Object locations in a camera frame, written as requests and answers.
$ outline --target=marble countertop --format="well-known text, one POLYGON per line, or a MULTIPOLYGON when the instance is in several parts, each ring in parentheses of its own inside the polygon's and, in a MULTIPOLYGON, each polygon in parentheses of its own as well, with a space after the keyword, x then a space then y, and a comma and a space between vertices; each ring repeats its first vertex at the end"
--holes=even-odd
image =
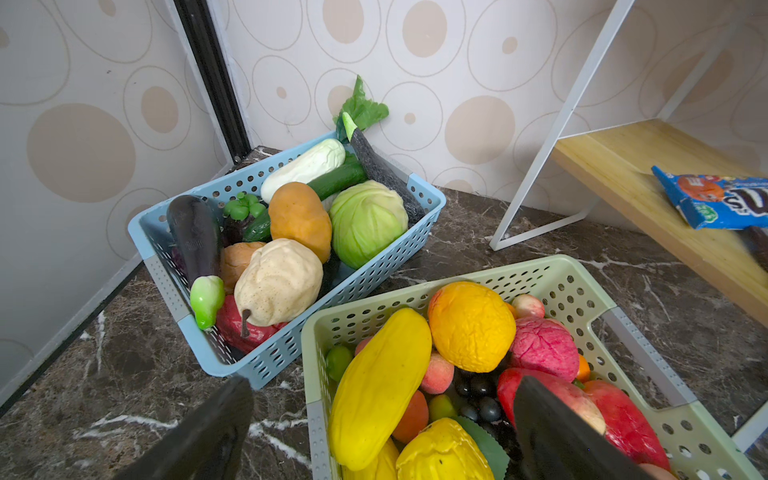
MULTIPOLYGON (((582 221, 492 252, 506 203, 444 190, 426 246, 375 293, 565 253, 582 262, 728 434, 768 399, 768 329, 649 237, 582 221)), ((511 230, 557 216, 525 209, 511 230)), ((662 406, 610 332, 625 371, 662 406)), ((0 478, 109 478, 145 453, 222 385, 204 373, 147 271, 0 418, 0 478)), ((311 478, 301 362, 254 392, 238 478, 311 478)), ((747 452, 768 475, 768 442, 747 452)))

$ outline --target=light green plastic basket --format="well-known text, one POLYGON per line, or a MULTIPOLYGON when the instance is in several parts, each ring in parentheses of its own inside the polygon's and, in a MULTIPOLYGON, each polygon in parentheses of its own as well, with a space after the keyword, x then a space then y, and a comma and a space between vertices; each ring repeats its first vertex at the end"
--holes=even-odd
POLYGON ((559 320, 594 367, 599 379, 623 389, 645 414, 667 450, 680 478, 762 478, 712 415, 696 400, 679 376, 645 339, 616 303, 576 260, 554 255, 434 282, 320 310, 306 322, 301 343, 307 417, 314 480, 341 478, 341 468, 328 450, 326 429, 336 384, 326 374, 325 355, 340 343, 356 345, 381 329, 397 309, 409 306, 426 316, 432 294, 457 280, 485 285, 509 301, 530 293, 546 304, 547 316, 559 320), (592 331, 601 317, 645 368, 672 405, 651 408, 592 331))

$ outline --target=green lime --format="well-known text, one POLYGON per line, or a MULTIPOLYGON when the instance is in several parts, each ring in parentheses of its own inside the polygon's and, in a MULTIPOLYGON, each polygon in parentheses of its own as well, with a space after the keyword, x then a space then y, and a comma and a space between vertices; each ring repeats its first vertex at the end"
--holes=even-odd
POLYGON ((341 377, 346 371, 346 367, 352 362, 352 352, 344 345, 334 346, 326 355, 326 369, 328 376, 337 382, 341 382, 341 377))
POLYGON ((445 393, 438 395, 429 401, 430 422, 444 419, 445 417, 455 417, 457 415, 458 413, 456 413, 456 409, 453 408, 451 399, 445 393))

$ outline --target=snack bag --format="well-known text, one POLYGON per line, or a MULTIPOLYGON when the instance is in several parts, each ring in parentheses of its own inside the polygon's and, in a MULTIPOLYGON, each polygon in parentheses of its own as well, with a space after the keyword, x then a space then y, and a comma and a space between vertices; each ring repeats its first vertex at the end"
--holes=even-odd
POLYGON ((696 230, 768 227, 768 178, 672 175, 651 170, 680 215, 696 230))

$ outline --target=wooden board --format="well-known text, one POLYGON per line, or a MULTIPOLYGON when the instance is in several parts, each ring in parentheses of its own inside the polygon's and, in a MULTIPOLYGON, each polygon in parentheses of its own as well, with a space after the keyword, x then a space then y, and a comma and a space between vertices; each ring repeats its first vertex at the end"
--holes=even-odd
POLYGON ((737 232, 694 230, 650 168, 675 174, 762 176, 659 120, 559 140, 552 157, 638 228, 768 326, 768 273, 737 232))

